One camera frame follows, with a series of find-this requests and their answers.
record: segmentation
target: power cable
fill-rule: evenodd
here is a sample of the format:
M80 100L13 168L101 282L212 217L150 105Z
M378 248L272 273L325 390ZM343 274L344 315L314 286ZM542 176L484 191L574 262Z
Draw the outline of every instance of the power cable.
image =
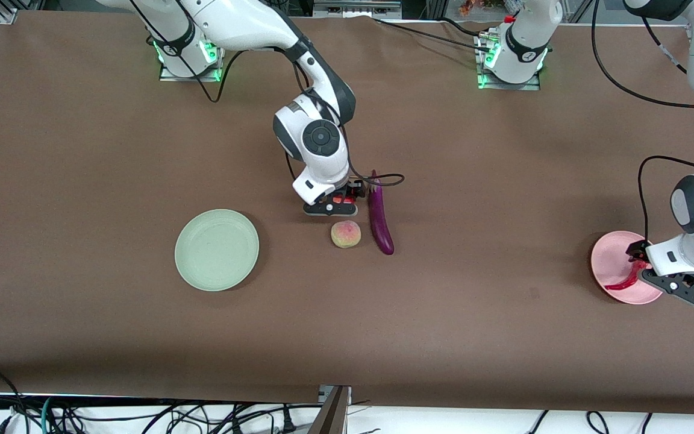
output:
M677 60L677 58L674 57L673 54L669 51L669 49L664 46L663 42L658 39L658 36L655 35L655 32L652 32L652 27L650 27L649 22L647 22L646 17L642 17L642 22L644 22L644 27L647 27L647 33L649 33L650 38L652 38L652 41L655 42L655 45L658 46L661 52L663 52L664 55L666 55L667 58L671 61L671 63L674 64L678 68L679 71L684 72L684 74L687 73L687 69L685 69L684 66L682 66L682 63Z
M593 421L590 420L590 417L592 415L596 415L596 417L598 417L598 420L601 421L601 425L604 426L604 431L601 431L600 429L596 428L596 426L593 424ZM587 412L586 422L589 423L590 429L593 429L595 432L597 432L597 434L609 434L609 426L607 426L607 421L604 420L604 417L601 415L600 412Z
M545 417L547 417L548 412L550 412L550 410L543 410L543 412L540 413L540 416L537 418L537 421L534 423L534 426L532 426L532 429L530 429L529 432L527 432L527 434L537 434L537 429L540 428L540 423L542 423L542 420Z
M432 33L422 32L421 30L416 30L415 28L403 27L402 25L397 25L394 22L386 22L381 19L372 18L375 22L381 22L384 25L389 25L390 27L400 28L400 30L405 30L407 32L416 33L418 35L427 36L428 38L438 39L438 41L449 42L450 44L455 44L457 46L468 47L469 49L474 49L482 52L489 52L487 47L474 46L473 44L467 44L465 42L455 41L454 39L444 38L443 36L433 35Z
M163 36L162 33L160 33L160 31L157 30L157 28L155 28L152 25L152 23L151 23L151 21L149 21L148 17L146 17L146 15L143 14L143 11L141 11L141 8L139 8L138 5L135 3L135 0L128 0L128 1L130 2L130 5L132 5L133 8L136 9L136 11L138 12L138 15L141 17L141 19L143 19L143 21L146 22L146 26L149 28L149 30L151 30L154 33L157 33L157 36L160 38L160 41L170 44L170 41L168 41L165 38L165 36ZM181 7L181 10L184 12L184 14L187 16L187 18L191 21L192 25L196 25L195 20L193 20L192 17L186 12L186 9L184 9L184 6L181 5L181 2L177 2L177 3ZM221 99L221 94L223 94L223 91L224 91L224 84L226 84L227 77L229 77L229 69L232 67L232 63L234 63L235 58L239 57L239 55L244 53L244 52L245 52L245 50L235 52L234 55L232 55L232 57L229 59L229 62L227 63L227 68L224 71L223 76L221 77L221 85L218 86L218 94L216 95L215 98L210 96L210 93L209 93L209 91L207 91L205 84L202 82L202 80L200 80L200 77L198 77L198 74L189 65L189 63L184 59L184 57L182 57L181 53L178 53L176 55L176 57L178 57L182 61L182 63L184 63L184 66L187 67L187 69L189 69L189 72L192 74L192 77L195 78L196 82L200 83L200 88L202 88L203 93L205 94L207 99L210 102L213 102L215 104L216 102L218 102Z
M652 413L647 413L647 417L644 418L642 423L642 434L647 434L647 424L652 420Z
M642 203L642 212L644 213L644 239L648 240L648 230L649 230L649 219L647 217L647 203L644 200L644 190L642 189L642 171L644 171L644 165L651 160L667 160L668 162L680 163L681 165L686 165L694 168L693 162L688 162L688 160L676 159L675 157L667 156L650 156L642 160L642 164L639 165L639 174L636 177L636 182L639 185L639 201Z
M590 46L593 49L593 55L594 58L596 58L596 63L598 64L598 68L601 69L601 72L603 72L604 76L607 77L607 80L614 84L619 90L622 90L623 92L627 93L628 95L635 96L638 99L643 99L644 101L647 102L653 102L653 104L659 104L661 106L668 106L668 107L680 107L680 108L692 108L694 109L694 104L682 104L682 102L667 102L667 101L661 101L660 99L655 99L649 96L644 96L641 93L637 93L636 91L630 90L629 88L623 86L620 84L617 80L614 79L614 77L609 74L609 71L605 68L604 64L601 63L601 58L598 55L598 48L596 46L596 16L598 14L598 6L601 0L596 0L594 3L593 7L593 16L590 18Z
M20 409L22 410L23 414L25 415L25 418L27 418L27 419L25 420L25 432L26 432L27 434L30 434L30 432L31 432L31 424L28 423L28 408L27 408L27 407L25 406L25 404L23 403L23 399L22 399L22 397L21 397L21 395L20 395L20 392L17 391L17 388L14 387L14 384L10 381L10 379L8 379L8 377L5 376L5 374L0 373L0 380L2 380L3 382L5 382L5 384L7 385L7 387L9 387L10 390L12 390L12 394L14 395L14 397L16 397L17 404L20 406Z
M345 148L347 148L347 165L349 165L350 171L352 171L353 175L361 179L361 181L366 182L367 184L375 185L378 187L393 187L394 185L398 185L401 182L405 180L405 176L400 173L388 173L385 175L374 175L374 176L364 176L358 173L358 171L355 170L355 166L352 165L352 159L350 158L350 152L349 152L349 141L347 140L347 130L345 129L344 123L342 122L342 119L339 118L338 112L336 109L331 106L331 104L328 103L325 99L320 98L320 96L317 96L316 93L314 92L309 92L309 89L305 89L301 86L301 80L298 78L298 69L294 68L294 72L296 73L296 82L299 84L299 89L301 93L305 94L307 97L310 99L313 99L314 101L320 102L320 104L323 104L325 107L328 107L328 109L333 112L333 115L336 116L336 120L339 122L339 129L342 132L342 136L345 138ZM377 182L374 181L375 179L382 179L382 178L397 178L397 181L389 182L387 184L383 182Z
M439 17L438 19L436 19L436 21L448 22L449 24L453 25L457 30L459 30L462 33L465 33L466 35L475 36L475 37L479 36L479 32L473 32L471 30L468 30L467 28L462 27L462 25L460 25L459 22L456 22L453 19L450 19L449 17L442 16L442 17Z

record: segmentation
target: eggplant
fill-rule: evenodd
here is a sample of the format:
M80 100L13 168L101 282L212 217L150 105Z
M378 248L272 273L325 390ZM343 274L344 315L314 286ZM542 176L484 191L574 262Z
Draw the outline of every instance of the eggplant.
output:
M377 171L371 171L371 176L377 176ZM395 245L387 227L385 203L380 185L369 184L369 222L371 222L374 241L377 242L382 253L392 255L395 252Z

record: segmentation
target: metal bracket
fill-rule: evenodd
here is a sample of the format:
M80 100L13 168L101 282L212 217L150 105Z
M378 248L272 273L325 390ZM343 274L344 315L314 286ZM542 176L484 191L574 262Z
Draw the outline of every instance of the metal bracket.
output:
M475 46L487 47L490 52L482 52L480 50L475 50L476 52L476 74L478 75L478 88L479 89L501 89L501 90L540 90L540 74L535 72L531 79L526 83L513 84L505 83L504 81L498 79L489 68L486 67L486 63L491 61L494 52L496 51L495 45L499 42L498 33L496 33L496 27L489 28L486 32L479 33L479 36L473 36L473 42Z
M20 8L27 8L20 0L0 0L0 24L12 24Z
M317 201L314 205L304 204L306 215L340 215L342 217L353 217L358 214L358 206L355 205L356 198L366 197L366 189L363 181L350 181L341 187L333 190Z
M220 82L224 77L224 49L214 48L212 52L214 53L215 57L217 57L217 60L197 77L174 76L171 74L168 68L162 65L162 61L160 61L160 81L188 82L195 81L199 78L203 83Z
M325 404L317 412L307 434L344 434L347 428L347 406L351 399L350 386L321 385L317 401Z
M653 269L645 269L640 275L641 280L666 294L679 297L694 305L694 274L658 275Z

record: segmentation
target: brown table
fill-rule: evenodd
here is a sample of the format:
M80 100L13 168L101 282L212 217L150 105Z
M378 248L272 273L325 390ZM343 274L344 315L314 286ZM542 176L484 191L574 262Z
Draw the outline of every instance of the brown table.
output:
M159 83L128 14L22 12L0 27L0 370L27 392L312 401L319 384L414 406L694 412L694 308L615 303L587 252L642 229L636 169L694 160L694 111L605 81L589 29L554 36L539 92L477 89L473 54L361 17L298 21L358 98L348 124L386 191L396 255L333 247L272 132L290 63L243 54L220 104ZM462 41L439 24L425 30ZM694 102L643 28L601 28L615 77ZM683 30L658 35L686 52ZM648 167L652 236L690 173ZM219 294L176 272L208 209L253 220L253 274Z

